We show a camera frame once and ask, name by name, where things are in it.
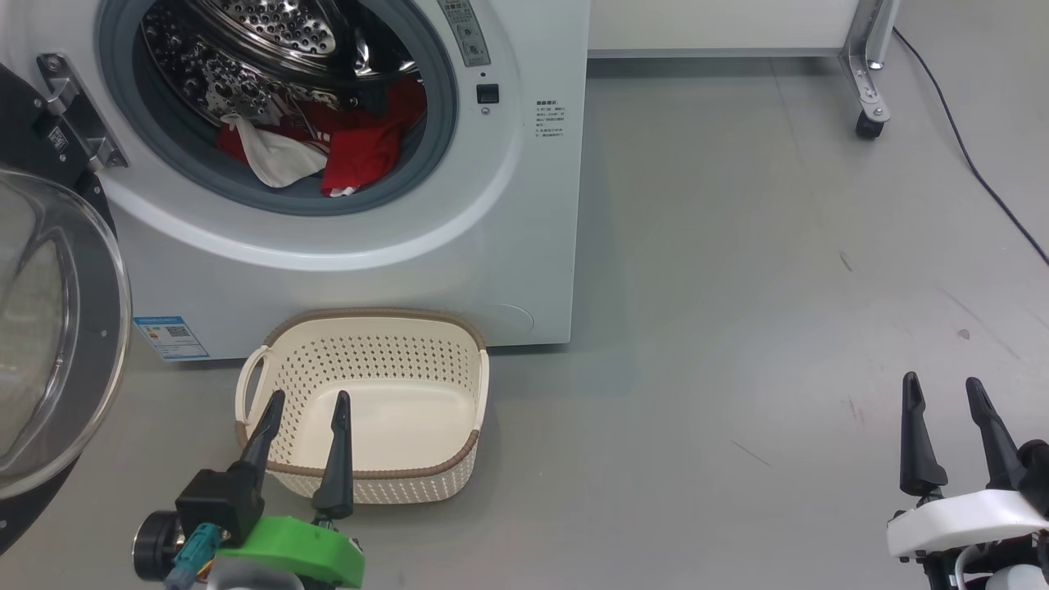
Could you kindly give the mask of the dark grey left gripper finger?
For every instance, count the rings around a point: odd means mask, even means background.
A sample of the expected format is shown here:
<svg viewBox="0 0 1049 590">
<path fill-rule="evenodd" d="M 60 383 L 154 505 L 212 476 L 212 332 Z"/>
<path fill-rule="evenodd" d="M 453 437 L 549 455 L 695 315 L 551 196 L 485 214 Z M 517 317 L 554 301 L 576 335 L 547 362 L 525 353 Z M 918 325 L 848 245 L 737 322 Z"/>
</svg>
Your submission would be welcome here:
<svg viewBox="0 0 1049 590">
<path fill-rule="evenodd" d="M 270 445 L 279 431 L 282 412 L 284 412 L 285 393 L 276 391 L 270 395 L 265 410 L 257 422 L 247 441 L 247 448 L 229 468 L 229 471 L 247 478 L 256 492 L 261 492 L 263 479 L 266 475 Z"/>
<path fill-rule="evenodd" d="M 311 499 L 314 522 L 334 522 L 352 514 L 355 483 L 352 466 L 351 397 L 340 391 L 331 417 L 331 445 L 325 475 Z"/>
</svg>

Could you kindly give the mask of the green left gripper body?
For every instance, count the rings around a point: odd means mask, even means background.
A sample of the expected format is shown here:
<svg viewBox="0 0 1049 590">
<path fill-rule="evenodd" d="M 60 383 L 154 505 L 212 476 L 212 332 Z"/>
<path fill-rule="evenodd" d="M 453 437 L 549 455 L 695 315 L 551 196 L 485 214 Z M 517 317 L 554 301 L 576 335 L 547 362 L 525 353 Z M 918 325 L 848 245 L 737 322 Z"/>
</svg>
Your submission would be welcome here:
<svg viewBox="0 0 1049 590">
<path fill-rule="evenodd" d="M 262 518 L 243 545 L 215 557 L 216 589 L 360 589 L 364 576 L 362 549 L 329 520 Z"/>
</svg>

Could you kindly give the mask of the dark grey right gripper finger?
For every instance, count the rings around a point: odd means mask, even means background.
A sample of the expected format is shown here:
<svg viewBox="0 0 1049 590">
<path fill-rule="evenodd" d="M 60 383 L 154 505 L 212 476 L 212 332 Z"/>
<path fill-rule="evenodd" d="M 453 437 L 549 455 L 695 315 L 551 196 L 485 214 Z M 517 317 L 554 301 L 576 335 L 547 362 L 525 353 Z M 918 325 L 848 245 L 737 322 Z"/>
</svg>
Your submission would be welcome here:
<svg viewBox="0 0 1049 590">
<path fill-rule="evenodd" d="M 980 429 L 983 454 L 989 477 L 986 489 L 1016 492 L 1026 468 L 1019 462 L 1018 446 L 990 400 L 982 381 L 969 377 L 965 381 L 968 407 L 975 425 Z"/>
<path fill-rule="evenodd" d="M 901 441 L 899 488 L 918 499 L 941 499 L 948 485 L 947 471 L 933 451 L 925 423 L 925 398 L 915 372 L 904 374 L 901 396 Z"/>
</svg>

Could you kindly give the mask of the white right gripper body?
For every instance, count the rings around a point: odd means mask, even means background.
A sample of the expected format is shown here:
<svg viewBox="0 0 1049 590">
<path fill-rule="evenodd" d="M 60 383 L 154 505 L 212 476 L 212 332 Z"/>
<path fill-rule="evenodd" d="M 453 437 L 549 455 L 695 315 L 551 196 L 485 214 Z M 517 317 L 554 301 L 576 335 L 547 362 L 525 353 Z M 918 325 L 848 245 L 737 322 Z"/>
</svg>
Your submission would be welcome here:
<svg viewBox="0 0 1049 590">
<path fill-rule="evenodd" d="M 985 489 L 929 501 L 889 520 L 889 555 L 916 559 L 1049 530 L 1019 492 Z"/>
</svg>

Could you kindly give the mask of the dark grey glass washer door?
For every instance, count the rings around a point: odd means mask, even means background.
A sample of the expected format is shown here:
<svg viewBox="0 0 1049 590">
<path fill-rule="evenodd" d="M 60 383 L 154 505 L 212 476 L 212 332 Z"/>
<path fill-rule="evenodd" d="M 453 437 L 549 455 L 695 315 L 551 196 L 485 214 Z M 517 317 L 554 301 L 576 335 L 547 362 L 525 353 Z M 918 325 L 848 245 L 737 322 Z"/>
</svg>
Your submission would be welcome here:
<svg viewBox="0 0 1049 590">
<path fill-rule="evenodd" d="M 131 296 L 87 106 L 0 64 L 0 556 L 74 469 L 119 387 Z"/>
</svg>

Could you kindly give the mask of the red basketball jersey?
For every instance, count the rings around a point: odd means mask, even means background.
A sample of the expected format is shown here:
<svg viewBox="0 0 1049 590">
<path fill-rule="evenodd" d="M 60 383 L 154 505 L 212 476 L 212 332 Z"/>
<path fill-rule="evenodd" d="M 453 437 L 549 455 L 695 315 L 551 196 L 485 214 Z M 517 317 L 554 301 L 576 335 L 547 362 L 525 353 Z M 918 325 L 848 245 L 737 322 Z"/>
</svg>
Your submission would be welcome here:
<svg viewBox="0 0 1049 590">
<path fill-rule="evenodd" d="M 221 122 L 224 130 L 236 132 L 252 172 L 271 188 L 285 188 L 321 172 L 329 161 L 324 149 L 259 129 L 243 115 L 222 115 Z"/>
</svg>

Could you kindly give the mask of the red jersey number 23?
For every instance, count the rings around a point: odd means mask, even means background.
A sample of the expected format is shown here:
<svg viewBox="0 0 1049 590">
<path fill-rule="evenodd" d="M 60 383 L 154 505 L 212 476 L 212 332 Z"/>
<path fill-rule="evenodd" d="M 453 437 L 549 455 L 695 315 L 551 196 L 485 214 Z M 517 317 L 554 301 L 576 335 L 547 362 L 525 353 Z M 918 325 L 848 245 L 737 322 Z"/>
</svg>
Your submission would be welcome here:
<svg viewBox="0 0 1049 590">
<path fill-rule="evenodd" d="M 403 152 L 403 139 L 427 112 L 425 87 L 416 79 L 400 79 L 379 104 L 384 109 L 379 115 L 371 115 L 360 107 L 337 111 L 316 101 L 298 101 L 281 91 L 270 97 L 263 122 L 250 122 L 259 129 L 324 149 L 327 165 L 318 172 L 321 175 L 320 194 L 348 197 L 368 184 L 385 178 L 397 167 Z M 222 122 L 216 146 L 226 156 L 251 169 L 236 132 L 224 130 Z"/>
</svg>

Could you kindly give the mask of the cream perforated laundry basket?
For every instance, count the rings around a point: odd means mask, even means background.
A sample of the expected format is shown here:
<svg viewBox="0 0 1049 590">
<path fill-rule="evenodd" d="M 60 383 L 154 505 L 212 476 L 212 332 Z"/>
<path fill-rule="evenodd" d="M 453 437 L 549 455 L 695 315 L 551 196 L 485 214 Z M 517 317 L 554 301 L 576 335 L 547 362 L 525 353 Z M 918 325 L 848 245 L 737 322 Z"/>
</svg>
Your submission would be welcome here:
<svg viewBox="0 0 1049 590">
<path fill-rule="evenodd" d="M 475 469 L 488 373 L 481 333 L 458 317 L 397 307 L 307 312 L 248 355 L 234 429 L 247 445 L 270 396 L 284 392 L 267 473 L 308 499 L 329 458 L 338 395 L 347 393 L 355 502 L 438 502 Z"/>
</svg>

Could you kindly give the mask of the white front-load washing machine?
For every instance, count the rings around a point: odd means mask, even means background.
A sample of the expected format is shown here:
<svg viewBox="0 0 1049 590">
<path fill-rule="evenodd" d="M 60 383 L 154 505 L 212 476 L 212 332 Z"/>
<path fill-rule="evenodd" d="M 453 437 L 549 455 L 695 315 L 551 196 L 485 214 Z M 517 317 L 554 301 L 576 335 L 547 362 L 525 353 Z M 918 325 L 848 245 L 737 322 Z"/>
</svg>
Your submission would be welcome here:
<svg viewBox="0 0 1049 590">
<path fill-rule="evenodd" d="M 86 101 L 134 295 L 160 358 L 238 359 L 279 321 L 338 307 L 461 317 L 495 347 L 563 344 L 591 0 L 0 0 L 0 64 Z M 427 112 L 385 178 L 274 189 L 216 146 L 285 91 Z"/>
</svg>

